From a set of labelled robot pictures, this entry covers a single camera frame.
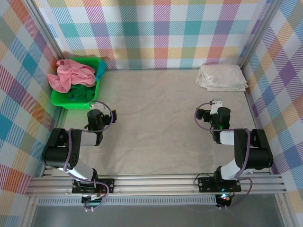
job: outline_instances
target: metal frame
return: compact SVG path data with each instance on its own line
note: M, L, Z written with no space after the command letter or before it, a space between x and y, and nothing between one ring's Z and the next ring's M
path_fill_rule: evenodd
M51 30L49 29L48 25L46 24L43 16L40 13L37 5L35 4L34 0L23 0L25 7L27 8L29 14L33 18L34 22L36 23L39 31L43 35L47 44L51 47L56 59L64 59L63 52L59 47L58 43L56 42Z
M151 195L201 195L218 194L217 192L200 193L194 185L196 175L116 175L100 176L114 178L115 189L111 196L151 196ZM283 194L286 188L280 175L269 173L247 174L253 181L252 194ZM28 196L71 196L72 178L70 177L43 177L33 178L29 186ZM246 194L250 187L248 181L240 181L242 191L237 194Z
M256 33L254 34L251 45L248 47L247 51L245 52L242 62L240 63L240 68L244 69L246 65L249 63L250 58L252 57L254 51L257 48L257 45L261 41L263 35L265 34L266 30L269 27L270 22L274 18L276 12L278 11L280 5L282 4L283 0L272 0L270 6L263 17Z
M250 100L248 98L247 91L245 91L245 97L246 97L246 101L248 103L248 106L250 108L251 117L252 117L252 119L254 121L254 124L255 124L255 127L257 129L258 128L257 119L254 115L252 106L250 105ZM274 175L274 172L273 172L272 169L270 169L269 171L270 171L270 174ZM291 206L291 203L290 203L290 200L289 200L289 197L288 197L287 193L282 194L282 195L281 194L276 194L275 196L276 196L276 202L278 204L278 207L279 207L280 214L281 214L284 225L286 227L299 227L300 225L298 223L297 218L295 217L295 212L294 212L293 207Z
M38 202L39 202L39 197L37 196L31 196L28 198L27 206L24 215L22 217L22 221L19 224L20 227L31 226Z

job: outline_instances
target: green cloth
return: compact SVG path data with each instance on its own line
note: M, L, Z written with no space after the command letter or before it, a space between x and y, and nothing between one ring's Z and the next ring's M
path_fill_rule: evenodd
M67 92L67 97L72 101L89 102L94 98L95 89L96 86L87 87L83 84L72 85L69 92Z

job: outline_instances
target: black cable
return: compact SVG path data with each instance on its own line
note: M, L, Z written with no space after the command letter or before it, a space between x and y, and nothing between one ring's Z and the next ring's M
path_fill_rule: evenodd
M105 189L105 194L104 194L104 196L106 195L106 192L107 192L107 189L106 189L106 187L105 186L103 186L104 187L104 189ZM85 201L84 202L84 205L83 205L83 208L87 208L87 205L88 205L88 203L98 203L98 202L96 202L96 200L98 200L98 199L94 199L94 200L87 200L87 201Z
M196 180L197 180L197 178L198 178L200 175L202 175L202 174L203 174L203 173L198 174L198 175L196 176L196 178L195 178L195 180L194 180L194 185L196 185L196 186L198 186L198 187L199 187L199 185L198 185L198 184L196 184Z
M211 130L211 129L212 129L212 127L213 127L213 126L211 125L209 130ZM210 134L214 135L214 134L212 133L212 131L210 131Z

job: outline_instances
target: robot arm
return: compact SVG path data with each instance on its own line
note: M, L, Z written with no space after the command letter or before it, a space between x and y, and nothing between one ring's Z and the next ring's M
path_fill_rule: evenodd
M195 117L203 118L204 122L209 122L216 130L213 131L213 140L216 143L234 146L235 158L229 164L218 167L213 179L199 178L201 185L199 190L200 192L240 192L240 183L235 176L243 168L247 149L249 149L248 161L241 175L270 168L273 164L273 156L265 132L262 129L249 131L250 146L248 148L248 132L245 129L229 129L230 109L222 107L221 99L212 100L210 105L212 105L211 110L197 109Z
M116 111L113 110L113 123L116 122ZM88 181L100 181L95 169L89 167L79 159L81 146L98 146L103 140L103 132L106 125L110 124L111 116L104 115L100 110L94 109L87 113L88 125L85 127L88 130L72 129L71 130L71 157L68 161L68 173L76 176L77 178ZM69 152L69 135L65 129L55 128L52 130L48 142L42 154L42 160L47 166L60 169L63 171L67 156ZM91 193L99 193L101 191L100 185L74 181L75 190L80 188L79 191L88 189Z

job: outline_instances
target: plaid wallpaper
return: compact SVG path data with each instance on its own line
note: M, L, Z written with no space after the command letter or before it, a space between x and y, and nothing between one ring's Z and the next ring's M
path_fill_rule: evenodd
M14 227L58 115L46 80L56 59L22 0L0 0L0 28L0 227Z
M270 0L36 0L66 57L109 70L236 64Z
M284 0L244 74L274 170L303 226L303 0Z

